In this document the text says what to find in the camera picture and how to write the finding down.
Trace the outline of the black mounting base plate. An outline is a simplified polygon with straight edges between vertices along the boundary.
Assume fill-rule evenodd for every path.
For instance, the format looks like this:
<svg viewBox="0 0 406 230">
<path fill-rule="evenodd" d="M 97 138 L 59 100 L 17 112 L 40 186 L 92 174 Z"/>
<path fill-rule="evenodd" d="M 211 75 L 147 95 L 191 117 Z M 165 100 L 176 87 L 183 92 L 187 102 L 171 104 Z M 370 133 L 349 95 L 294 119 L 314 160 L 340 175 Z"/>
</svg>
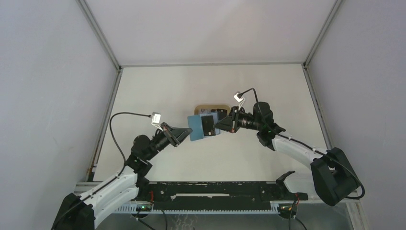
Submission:
<svg viewBox="0 0 406 230">
<path fill-rule="evenodd" d="M 150 182 L 136 200 L 163 207 L 264 207 L 265 203 L 308 200 L 306 193 L 291 193 L 277 182 Z"/>
</svg>

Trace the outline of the blue card holder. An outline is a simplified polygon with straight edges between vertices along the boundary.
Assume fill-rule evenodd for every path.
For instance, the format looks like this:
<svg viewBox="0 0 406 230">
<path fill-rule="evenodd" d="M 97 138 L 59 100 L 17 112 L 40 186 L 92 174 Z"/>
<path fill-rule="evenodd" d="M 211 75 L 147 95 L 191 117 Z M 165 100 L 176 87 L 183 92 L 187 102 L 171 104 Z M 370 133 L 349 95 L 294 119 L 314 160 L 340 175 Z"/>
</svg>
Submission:
<svg viewBox="0 0 406 230">
<path fill-rule="evenodd" d="M 197 141 L 204 138 L 203 136 L 203 129 L 202 129 L 202 121 L 201 117 L 206 115 L 212 115 L 214 117 L 214 124 L 216 124 L 219 120 L 217 117 L 217 113 L 208 113 L 208 114 L 199 114 L 199 115 L 191 115 L 187 117 L 188 127 L 192 129 L 192 133 L 190 134 L 190 141 Z M 220 135 L 220 130 L 216 129 L 216 136 Z"/>
</svg>

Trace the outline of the beige oval tray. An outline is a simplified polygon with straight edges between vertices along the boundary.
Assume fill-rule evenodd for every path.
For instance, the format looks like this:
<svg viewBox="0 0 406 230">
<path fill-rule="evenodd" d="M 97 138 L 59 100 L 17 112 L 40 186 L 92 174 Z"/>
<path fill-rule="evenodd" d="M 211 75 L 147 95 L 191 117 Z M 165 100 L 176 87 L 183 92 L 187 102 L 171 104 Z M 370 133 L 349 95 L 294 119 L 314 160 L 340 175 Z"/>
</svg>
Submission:
<svg viewBox="0 0 406 230">
<path fill-rule="evenodd" d="M 207 104 L 206 103 L 206 104 L 197 105 L 195 107 L 195 109 L 194 109 L 194 115 L 199 115 L 200 109 L 210 109 L 210 110 L 212 110 L 212 109 L 226 109 L 227 113 L 229 113 L 229 111 L 230 111 L 230 107 L 227 104 Z"/>
</svg>

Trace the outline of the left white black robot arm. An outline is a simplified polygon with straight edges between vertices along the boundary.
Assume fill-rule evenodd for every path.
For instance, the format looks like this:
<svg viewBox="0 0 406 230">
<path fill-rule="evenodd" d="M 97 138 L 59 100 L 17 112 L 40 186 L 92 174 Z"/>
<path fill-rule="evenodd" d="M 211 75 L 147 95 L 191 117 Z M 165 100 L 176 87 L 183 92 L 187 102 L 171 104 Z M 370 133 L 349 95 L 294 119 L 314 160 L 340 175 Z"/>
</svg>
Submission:
<svg viewBox="0 0 406 230">
<path fill-rule="evenodd" d="M 147 198 L 150 160 L 169 145 L 179 146 L 192 133 L 191 128 L 172 127 L 167 123 L 160 127 L 152 138 L 139 135 L 134 139 L 131 154 L 113 176 L 80 195 L 67 195 L 51 228 L 94 230 L 124 203 Z"/>
</svg>

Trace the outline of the black card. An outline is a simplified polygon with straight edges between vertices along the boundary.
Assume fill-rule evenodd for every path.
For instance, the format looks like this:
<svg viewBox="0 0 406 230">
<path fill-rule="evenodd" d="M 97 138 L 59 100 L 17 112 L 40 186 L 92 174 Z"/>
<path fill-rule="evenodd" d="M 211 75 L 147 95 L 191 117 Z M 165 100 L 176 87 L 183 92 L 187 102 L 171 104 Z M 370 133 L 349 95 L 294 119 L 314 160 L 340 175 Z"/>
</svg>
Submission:
<svg viewBox="0 0 406 230">
<path fill-rule="evenodd" d="M 216 130 L 214 127 L 214 117 L 212 115 L 206 115 L 201 117 L 202 129 L 204 137 L 216 136 Z"/>
<path fill-rule="evenodd" d="M 218 120 L 222 120 L 227 117 L 228 113 L 226 109 L 212 109 L 211 112 L 216 112 Z"/>
</svg>

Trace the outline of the black card in tray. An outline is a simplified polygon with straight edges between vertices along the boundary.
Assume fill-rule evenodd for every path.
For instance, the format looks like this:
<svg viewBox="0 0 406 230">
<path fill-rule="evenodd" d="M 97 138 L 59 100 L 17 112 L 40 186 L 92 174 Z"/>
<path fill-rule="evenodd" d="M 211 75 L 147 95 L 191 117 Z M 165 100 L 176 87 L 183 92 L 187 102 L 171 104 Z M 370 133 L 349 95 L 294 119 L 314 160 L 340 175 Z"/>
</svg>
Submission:
<svg viewBox="0 0 406 230">
<path fill-rule="evenodd" d="M 218 120 L 222 120 L 227 117 L 228 113 L 226 109 L 212 109 L 211 112 L 216 112 Z"/>
</svg>

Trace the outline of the white card in tray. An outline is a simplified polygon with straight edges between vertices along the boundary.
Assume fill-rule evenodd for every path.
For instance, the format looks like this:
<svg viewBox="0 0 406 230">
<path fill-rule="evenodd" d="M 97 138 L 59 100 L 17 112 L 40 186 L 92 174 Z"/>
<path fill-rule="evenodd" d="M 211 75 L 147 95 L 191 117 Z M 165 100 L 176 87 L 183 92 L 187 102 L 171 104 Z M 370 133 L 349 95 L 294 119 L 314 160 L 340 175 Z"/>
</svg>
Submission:
<svg viewBox="0 0 406 230">
<path fill-rule="evenodd" d="M 210 111 L 210 109 L 200 109 L 199 114 L 208 114 Z"/>
</svg>

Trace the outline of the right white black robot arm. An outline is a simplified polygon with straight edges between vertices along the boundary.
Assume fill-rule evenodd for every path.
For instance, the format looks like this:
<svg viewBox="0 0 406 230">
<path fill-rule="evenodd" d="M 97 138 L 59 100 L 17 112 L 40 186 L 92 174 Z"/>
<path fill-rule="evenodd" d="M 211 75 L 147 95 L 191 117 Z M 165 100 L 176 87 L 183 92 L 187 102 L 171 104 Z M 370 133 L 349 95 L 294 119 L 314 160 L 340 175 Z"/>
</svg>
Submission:
<svg viewBox="0 0 406 230">
<path fill-rule="evenodd" d="M 312 147 L 289 136 L 274 122 L 273 112 L 266 102 L 255 103 L 253 113 L 233 106 L 215 128 L 229 133 L 241 128 L 256 130 L 262 146 L 286 154 L 310 169 L 316 194 L 329 206 L 345 198 L 358 200 L 365 196 L 365 187 L 343 150 Z"/>
</svg>

